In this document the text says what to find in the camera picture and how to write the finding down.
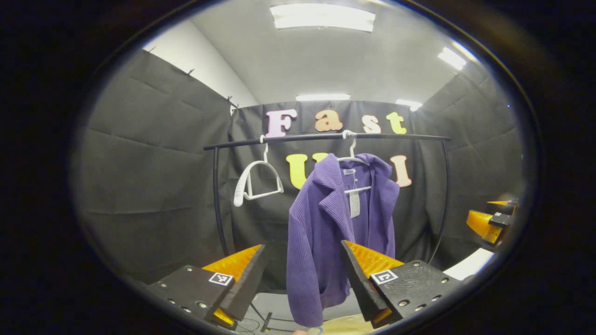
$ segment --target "white wall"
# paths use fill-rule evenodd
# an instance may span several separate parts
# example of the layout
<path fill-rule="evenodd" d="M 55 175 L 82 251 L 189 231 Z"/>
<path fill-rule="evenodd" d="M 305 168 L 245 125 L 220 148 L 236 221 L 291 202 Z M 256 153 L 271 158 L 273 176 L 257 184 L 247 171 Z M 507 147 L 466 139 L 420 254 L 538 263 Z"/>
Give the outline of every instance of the white wall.
<path fill-rule="evenodd" d="M 188 72 L 240 107 L 259 103 L 236 72 L 190 20 L 184 21 L 146 44 L 143 49 Z"/>

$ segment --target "purple cardigan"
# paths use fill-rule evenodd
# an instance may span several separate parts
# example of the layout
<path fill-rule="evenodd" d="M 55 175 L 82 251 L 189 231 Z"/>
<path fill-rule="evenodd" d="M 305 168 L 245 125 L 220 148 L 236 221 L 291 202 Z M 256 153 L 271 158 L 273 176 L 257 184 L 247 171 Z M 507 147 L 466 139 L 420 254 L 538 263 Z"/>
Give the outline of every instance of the purple cardigan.
<path fill-rule="evenodd" d="M 338 162 L 334 154 L 315 164 L 290 208 L 287 293 L 295 322 L 305 327 L 322 325 L 323 309 L 349 295 L 339 254 L 342 240 L 395 257 L 392 215 L 399 185 L 389 179 L 392 167 L 372 154 L 356 157 L 370 166 Z M 353 188 L 354 176 L 356 188 L 372 189 L 359 192 L 360 214 L 350 218 L 344 190 Z"/>

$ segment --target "fluorescent light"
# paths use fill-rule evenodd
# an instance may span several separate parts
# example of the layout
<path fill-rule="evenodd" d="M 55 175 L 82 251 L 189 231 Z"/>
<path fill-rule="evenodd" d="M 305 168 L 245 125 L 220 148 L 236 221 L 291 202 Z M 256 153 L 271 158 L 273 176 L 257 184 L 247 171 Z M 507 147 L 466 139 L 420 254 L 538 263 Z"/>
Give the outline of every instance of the fluorescent light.
<path fill-rule="evenodd" d="M 464 48 L 463 45 L 459 44 L 458 42 L 453 42 L 451 43 L 451 45 L 453 45 L 457 50 L 464 54 L 464 56 L 468 57 L 469 60 L 477 61 L 476 57 L 474 57 L 474 55 L 470 51 L 468 51 L 468 49 Z"/>
<path fill-rule="evenodd" d="M 443 52 L 439 54 L 439 58 L 458 70 L 464 68 L 465 60 L 449 48 L 443 48 Z"/>
<path fill-rule="evenodd" d="M 398 99 L 397 101 L 395 101 L 395 103 L 398 105 L 410 106 L 411 111 L 416 111 L 418 108 L 422 107 L 421 103 L 418 103 L 416 101 L 404 100 L 404 99 Z"/>
<path fill-rule="evenodd" d="M 277 29 L 338 27 L 372 32 L 375 14 L 327 4 L 290 4 L 270 7 Z"/>
<path fill-rule="evenodd" d="M 297 101 L 316 101 L 316 100 L 348 100 L 349 94 L 304 94 L 297 95 Z"/>

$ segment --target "clothing tag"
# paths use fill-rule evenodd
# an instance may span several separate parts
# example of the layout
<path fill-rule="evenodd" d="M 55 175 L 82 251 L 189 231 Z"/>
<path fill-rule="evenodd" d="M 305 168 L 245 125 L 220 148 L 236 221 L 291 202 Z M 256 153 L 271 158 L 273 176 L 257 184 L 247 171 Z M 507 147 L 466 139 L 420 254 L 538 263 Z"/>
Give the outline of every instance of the clothing tag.
<path fill-rule="evenodd" d="M 350 218 L 360 215 L 360 195 L 358 192 L 350 193 Z"/>

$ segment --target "clothes hanger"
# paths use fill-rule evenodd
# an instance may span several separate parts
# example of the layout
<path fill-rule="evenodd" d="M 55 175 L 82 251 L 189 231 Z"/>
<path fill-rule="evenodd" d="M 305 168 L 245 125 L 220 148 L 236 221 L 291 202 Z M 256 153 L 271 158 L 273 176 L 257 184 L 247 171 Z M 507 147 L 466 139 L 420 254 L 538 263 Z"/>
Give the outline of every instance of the clothes hanger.
<path fill-rule="evenodd" d="M 260 137 L 261 143 L 263 143 L 264 138 L 265 138 L 265 136 L 261 135 L 261 137 Z M 236 185 L 236 190 L 234 191 L 234 206 L 236 206 L 236 207 L 242 206 L 242 203 L 244 201 L 243 199 L 253 200 L 253 199 L 257 199 L 257 198 L 270 196 L 272 194 L 284 192 L 284 187 L 281 184 L 280 175 L 277 174 L 277 171 L 275 170 L 275 168 L 267 162 L 267 152 L 268 151 L 269 151 L 269 144 L 265 143 L 265 152 L 263 152 L 263 160 L 258 160 L 258 161 L 250 163 L 246 167 L 246 169 L 242 172 L 242 174 L 240 175 L 240 179 L 238 180 L 238 184 Z M 250 169 L 252 169 L 253 166 L 255 166 L 255 165 L 265 165 L 273 171 L 273 173 L 275 174 L 275 178 L 277 179 L 277 190 L 267 192 L 267 193 L 262 193 L 262 194 L 256 194 L 256 195 L 253 194 L 253 184 L 252 184 L 252 181 L 250 180 Z M 248 188 L 248 193 L 244 192 L 244 187 Z"/>
<path fill-rule="evenodd" d="M 352 140 L 352 145 L 350 146 L 350 157 L 338 158 L 337 161 L 338 162 L 341 162 L 341 161 L 344 161 L 344 160 L 353 160 L 355 162 L 359 162 L 359 163 L 362 163 L 362 164 L 366 164 L 367 166 L 370 166 L 369 163 L 361 160 L 360 158 L 354 157 L 354 148 L 356 148 L 356 133 L 354 133 L 352 131 L 349 131 L 349 130 L 345 130 L 345 131 L 342 132 L 342 137 L 344 139 L 346 139 L 346 137 L 351 137 L 353 139 Z M 371 189 L 370 186 L 365 186 L 365 187 L 361 187 L 361 188 L 355 188 L 353 190 L 347 190 L 347 191 L 344 191 L 344 193 L 348 194 L 348 193 L 360 192 L 360 191 L 365 191 L 365 190 L 370 190 L 370 189 Z"/>

